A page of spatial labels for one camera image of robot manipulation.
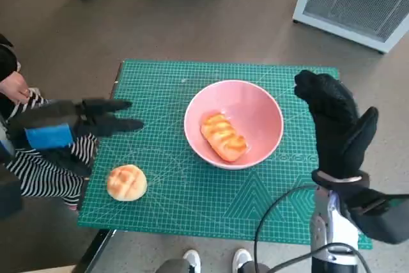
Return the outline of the person's hand with ring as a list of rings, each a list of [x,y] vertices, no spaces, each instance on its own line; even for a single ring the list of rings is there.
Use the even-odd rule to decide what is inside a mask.
[[[30,98],[29,87],[23,76],[18,72],[12,72],[1,81],[1,93],[16,104],[25,104]]]

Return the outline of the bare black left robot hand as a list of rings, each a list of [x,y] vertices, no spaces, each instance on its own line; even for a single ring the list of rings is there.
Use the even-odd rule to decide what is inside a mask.
[[[11,118],[6,133],[16,149],[34,149],[54,165],[86,177],[91,174],[94,153],[82,162],[71,152],[72,146],[81,137],[111,137],[143,128],[141,120],[114,115],[131,106],[120,99],[54,100]]]

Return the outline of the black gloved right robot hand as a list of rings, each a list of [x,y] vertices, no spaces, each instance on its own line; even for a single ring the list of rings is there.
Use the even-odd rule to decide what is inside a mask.
[[[376,133],[378,109],[369,107],[359,114],[352,92],[329,74],[301,71],[295,76],[294,92],[313,117],[318,170],[338,180],[360,176]]]

